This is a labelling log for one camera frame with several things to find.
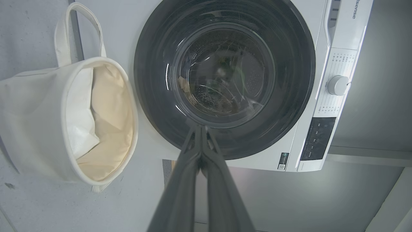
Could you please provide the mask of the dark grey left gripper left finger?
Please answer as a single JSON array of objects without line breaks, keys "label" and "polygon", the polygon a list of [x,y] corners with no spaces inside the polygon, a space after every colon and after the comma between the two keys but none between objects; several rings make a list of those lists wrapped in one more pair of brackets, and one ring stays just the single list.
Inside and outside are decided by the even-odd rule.
[{"label": "dark grey left gripper left finger", "polygon": [[190,129],[147,232],[194,232],[201,129]]}]

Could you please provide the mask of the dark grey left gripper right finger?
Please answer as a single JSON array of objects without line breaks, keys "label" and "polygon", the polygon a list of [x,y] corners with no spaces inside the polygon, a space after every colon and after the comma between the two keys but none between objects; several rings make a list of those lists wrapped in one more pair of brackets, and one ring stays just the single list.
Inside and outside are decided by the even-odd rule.
[{"label": "dark grey left gripper right finger", "polygon": [[201,128],[202,173],[207,179],[209,232],[256,232],[213,133]]}]

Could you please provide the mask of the black round washing machine door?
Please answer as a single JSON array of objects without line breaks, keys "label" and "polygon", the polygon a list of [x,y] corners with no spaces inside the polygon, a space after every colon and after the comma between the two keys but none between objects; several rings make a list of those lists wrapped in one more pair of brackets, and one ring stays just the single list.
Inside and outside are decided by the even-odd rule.
[{"label": "black round washing machine door", "polygon": [[144,113],[179,149],[196,125],[211,131],[226,160],[271,147],[313,89],[309,26],[291,0],[163,0],[135,52]]}]

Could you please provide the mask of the black washing machine control panel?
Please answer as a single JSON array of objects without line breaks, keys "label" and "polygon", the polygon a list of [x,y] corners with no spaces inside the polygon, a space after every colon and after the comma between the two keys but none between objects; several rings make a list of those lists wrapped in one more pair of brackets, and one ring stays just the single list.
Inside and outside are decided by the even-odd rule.
[{"label": "black washing machine control panel", "polygon": [[323,159],[335,121],[335,117],[312,118],[300,160]]}]

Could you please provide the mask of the silver washing machine dial knob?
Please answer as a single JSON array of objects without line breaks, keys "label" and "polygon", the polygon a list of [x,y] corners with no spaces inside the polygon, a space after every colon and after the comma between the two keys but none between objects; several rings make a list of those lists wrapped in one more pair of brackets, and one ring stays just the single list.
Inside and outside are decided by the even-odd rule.
[{"label": "silver washing machine dial knob", "polygon": [[335,96],[345,95],[351,87],[351,81],[344,75],[334,76],[328,83],[328,92]]}]

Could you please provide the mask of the cream canvas laundry basket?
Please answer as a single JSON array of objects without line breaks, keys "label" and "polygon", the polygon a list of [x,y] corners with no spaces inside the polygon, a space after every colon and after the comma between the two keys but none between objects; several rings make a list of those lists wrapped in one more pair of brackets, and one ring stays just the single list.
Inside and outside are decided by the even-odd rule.
[{"label": "cream canvas laundry basket", "polygon": [[[99,55],[72,62],[69,22],[72,11],[85,16],[99,36]],[[21,72],[0,81],[0,137],[19,173],[84,183],[103,191],[130,161],[138,141],[138,112],[123,67],[106,56],[102,28],[90,9],[72,3],[54,33],[58,67]],[[99,144],[74,159],[68,138],[68,91],[78,73],[94,69],[91,111]]]}]

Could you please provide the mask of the white front-load washing machine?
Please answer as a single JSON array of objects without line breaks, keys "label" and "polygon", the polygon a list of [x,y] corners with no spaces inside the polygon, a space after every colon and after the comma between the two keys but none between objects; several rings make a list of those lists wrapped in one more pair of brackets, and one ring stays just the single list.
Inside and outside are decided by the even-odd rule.
[{"label": "white front-load washing machine", "polygon": [[[134,59],[140,33],[148,18],[163,0],[76,0],[89,7],[98,17],[105,37],[108,57],[127,71],[138,106],[138,142],[134,152],[140,157],[177,160],[181,149],[163,138],[148,120],[140,104],[135,85]],[[328,83],[336,75],[352,81],[362,41],[357,50],[331,48],[323,26],[326,0],[291,0],[304,9],[309,18],[315,45],[315,80],[309,101],[297,123],[271,147],[240,159],[226,160],[228,166],[281,172],[321,170],[331,146],[347,94],[328,92]],[[321,160],[300,160],[312,118],[335,117],[332,135]],[[278,170],[281,153],[289,153],[285,170]]]}]

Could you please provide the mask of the small black QR sticker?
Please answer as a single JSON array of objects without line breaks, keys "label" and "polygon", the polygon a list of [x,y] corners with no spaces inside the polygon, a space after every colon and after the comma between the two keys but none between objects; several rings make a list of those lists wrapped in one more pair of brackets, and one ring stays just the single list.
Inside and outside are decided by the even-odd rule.
[{"label": "small black QR sticker", "polygon": [[289,158],[289,153],[281,153],[280,160],[279,160],[278,167],[277,167],[278,170],[286,169],[288,158]]}]

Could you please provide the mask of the white liner sheet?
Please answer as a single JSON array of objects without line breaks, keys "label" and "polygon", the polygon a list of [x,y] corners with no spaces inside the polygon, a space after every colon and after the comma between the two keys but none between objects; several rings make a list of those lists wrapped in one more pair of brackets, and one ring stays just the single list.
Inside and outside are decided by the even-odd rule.
[{"label": "white liner sheet", "polygon": [[91,111],[91,93],[94,69],[81,70],[68,91],[66,122],[68,138],[74,159],[87,154],[99,144],[95,134],[95,120]]}]

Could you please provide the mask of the white detergent drawer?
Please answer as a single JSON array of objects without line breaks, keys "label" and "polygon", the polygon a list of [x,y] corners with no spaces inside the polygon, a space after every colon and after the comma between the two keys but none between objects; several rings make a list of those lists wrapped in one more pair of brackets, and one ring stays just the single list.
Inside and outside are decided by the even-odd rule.
[{"label": "white detergent drawer", "polygon": [[372,5],[373,0],[326,0],[323,26],[328,46],[357,50]]}]

